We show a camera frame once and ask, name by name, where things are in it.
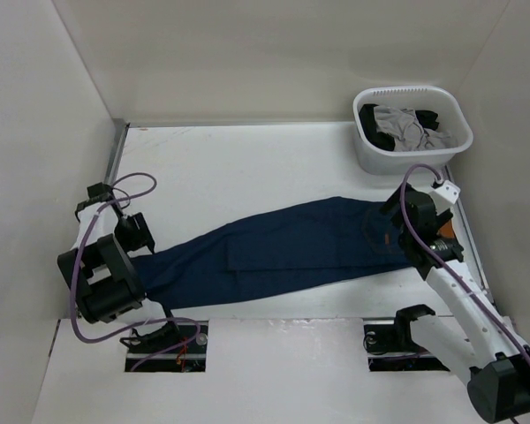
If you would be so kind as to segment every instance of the laundry basket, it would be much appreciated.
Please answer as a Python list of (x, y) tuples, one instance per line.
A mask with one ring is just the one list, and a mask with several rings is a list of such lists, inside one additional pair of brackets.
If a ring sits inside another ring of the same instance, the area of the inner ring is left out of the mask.
[[(420, 150), (414, 152), (388, 152), (375, 147), (367, 139), (360, 121), (364, 104), (375, 103), (398, 109), (432, 110), (438, 114), (438, 131), (450, 131), (458, 141), (455, 148)], [(404, 174), (414, 163), (427, 163), (443, 167), (455, 154), (467, 150), (473, 143), (473, 133), (461, 113), (455, 97), (447, 91), (432, 86), (404, 86), (371, 88), (362, 91), (353, 101), (356, 131), (354, 142), (360, 166), (370, 174)]]

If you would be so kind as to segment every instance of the white wall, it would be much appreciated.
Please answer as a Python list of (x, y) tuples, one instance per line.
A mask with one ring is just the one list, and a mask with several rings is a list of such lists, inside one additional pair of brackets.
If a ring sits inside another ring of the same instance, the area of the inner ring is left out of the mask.
[(530, 0), (511, 0), (458, 99), (475, 142), (454, 176), (495, 299), (530, 339)]
[(50, 0), (0, 0), (0, 422), (32, 418), (67, 289), (75, 202), (114, 127)]
[(55, 0), (113, 117), (352, 117), (362, 89), (458, 88), (506, 0)]

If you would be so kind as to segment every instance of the gray cloth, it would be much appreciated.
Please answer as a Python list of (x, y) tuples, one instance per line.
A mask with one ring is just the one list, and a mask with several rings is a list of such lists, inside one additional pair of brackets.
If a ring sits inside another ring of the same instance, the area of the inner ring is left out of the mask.
[(395, 152), (436, 150), (454, 148), (458, 145), (451, 132), (432, 131), (422, 127), (414, 109), (401, 110), (389, 106), (376, 106), (373, 112), (377, 131), (395, 139)]

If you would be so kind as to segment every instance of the black cloth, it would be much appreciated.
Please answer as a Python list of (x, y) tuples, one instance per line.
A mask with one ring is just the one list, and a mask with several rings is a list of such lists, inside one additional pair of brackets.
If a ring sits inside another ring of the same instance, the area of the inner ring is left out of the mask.
[[(360, 109), (360, 122), (363, 127), (363, 132), (371, 144), (381, 150), (392, 152), (395, 149), (395, 139), (384, 132), (377, 131), (377, 123), (375, 122), (375, 113), (373, 109), (377, 106), (373, 103), (364, 104)], [(416, 118), (420, 125), (429, 130), (437, 130), (440, 125), (437, 122), (438, 114), (432, 110), (416, 110)]]
[(228, 223), (132, 264), (148, 298), (169, 309), (261, 299), (409, 267), (381, 205), (312, 201)]

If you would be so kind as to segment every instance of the blue garment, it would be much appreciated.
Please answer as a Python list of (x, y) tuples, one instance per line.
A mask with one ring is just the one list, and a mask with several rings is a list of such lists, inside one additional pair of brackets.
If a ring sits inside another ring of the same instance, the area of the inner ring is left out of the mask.
[(382, 203), (334, 197), (241, 219), (132, 259), (169, 309), (262, 299), (410, 266)]

